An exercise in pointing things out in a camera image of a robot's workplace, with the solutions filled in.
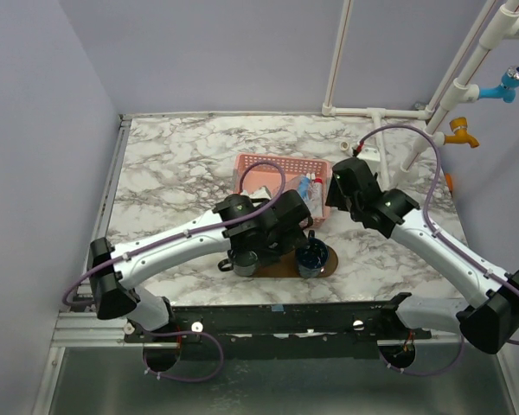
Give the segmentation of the brown wooden oval tray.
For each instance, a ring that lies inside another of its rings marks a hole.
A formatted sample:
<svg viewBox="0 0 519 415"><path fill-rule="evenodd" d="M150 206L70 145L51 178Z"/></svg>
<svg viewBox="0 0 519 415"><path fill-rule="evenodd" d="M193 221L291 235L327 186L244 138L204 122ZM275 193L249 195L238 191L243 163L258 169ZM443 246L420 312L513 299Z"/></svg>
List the brown wooden oval tray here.
<svg viewBox="0 0 519 415"><path fill-rule="evenodd" d="M339 259L332 247L329 249L329 259L317 278L327 278L335 273ZM259 268L253 278L302 278L298 272L298 265L295 260L295 252L286 254L281 260L274 265Z"/></svg>

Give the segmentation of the dark green mug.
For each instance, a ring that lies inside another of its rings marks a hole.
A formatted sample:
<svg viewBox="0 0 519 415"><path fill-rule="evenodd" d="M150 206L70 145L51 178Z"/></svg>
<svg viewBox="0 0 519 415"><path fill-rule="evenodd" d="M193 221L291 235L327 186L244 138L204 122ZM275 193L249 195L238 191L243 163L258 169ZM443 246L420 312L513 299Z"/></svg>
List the dark green mug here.
<svg viewBox="0 0 519 415"><path fill-rule="evenodd" d="M232 271L240 277L251 277L260 266L260 261L255 252L235 251L227 252L227 257L217 265L221 272Z"/></svg>

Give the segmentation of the dark blue mug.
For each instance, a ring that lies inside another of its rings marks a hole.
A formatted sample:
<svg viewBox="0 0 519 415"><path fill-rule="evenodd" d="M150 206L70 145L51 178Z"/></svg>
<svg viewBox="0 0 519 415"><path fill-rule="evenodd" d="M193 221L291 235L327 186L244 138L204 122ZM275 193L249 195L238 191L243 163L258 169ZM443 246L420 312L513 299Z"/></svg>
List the dark blue mug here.
<svg viewBox="0 0 519 415"><path fill-rule="evenodd" d="M317 238L314 230L310 230L307 243L295 251L295 264L301 278L317 278L324 271L330 258L327 245Z"/></svg>

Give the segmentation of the pink plastic basket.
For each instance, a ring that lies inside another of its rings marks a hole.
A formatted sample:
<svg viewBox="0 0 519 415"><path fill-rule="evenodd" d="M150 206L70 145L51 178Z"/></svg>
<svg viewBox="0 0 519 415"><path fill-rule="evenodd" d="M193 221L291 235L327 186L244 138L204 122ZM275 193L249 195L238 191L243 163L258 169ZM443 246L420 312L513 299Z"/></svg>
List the pink plastic basket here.
<svg viewBox="0 0 519 415"><path fill-rule="evenodd" d="M314 173L323 180L324 201L331 177L331 163L322 159L296 158L289 156L260 155L253 153L240 153L234 162L234 186L235 192L245 189L253 192L261 186L266 186L272 196L279 191L281 179L276 168L271 165L259 165L252 168L240 184L240 179L248 167L260 161L268 161L277 164L285 173L285 190L298 187L298 177L306 173Z"/></svg>

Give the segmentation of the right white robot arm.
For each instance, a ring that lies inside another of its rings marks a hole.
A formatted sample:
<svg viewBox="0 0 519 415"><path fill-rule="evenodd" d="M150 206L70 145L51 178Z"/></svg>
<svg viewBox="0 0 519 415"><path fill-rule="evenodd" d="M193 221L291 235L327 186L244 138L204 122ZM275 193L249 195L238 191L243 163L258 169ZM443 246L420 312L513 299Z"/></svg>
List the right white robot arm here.
<svg viewBox="0 0 519 415"><path fill-rule="evenodd" d="M386 336L398 339L410 329L436 329L462 335L486 354L496 354L510 342L519 329L519 271L509 273L478 256L403 191L381 190L367 163L357 157L333 166L326 204L416 253L462 296L406 296L381 316Z"/></svg>

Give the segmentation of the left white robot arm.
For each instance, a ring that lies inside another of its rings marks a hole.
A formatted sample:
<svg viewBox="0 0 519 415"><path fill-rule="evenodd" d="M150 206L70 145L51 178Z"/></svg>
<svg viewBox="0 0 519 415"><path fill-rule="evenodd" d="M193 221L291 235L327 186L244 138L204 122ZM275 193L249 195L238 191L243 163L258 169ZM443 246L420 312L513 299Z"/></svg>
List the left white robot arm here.
<svg viewBox="0 0 519 415"><path fill-rule="evenodd" d="M221 271L251 277L258 269L307 242L303 225L311 213L295 190L260 201L232 194L213 209L169 231L124 244L101 238L92 242L89 278L100 320L127 318L157 342L175 328L168 300L144 287L149 278L213 253L225 252Z"/></svg>

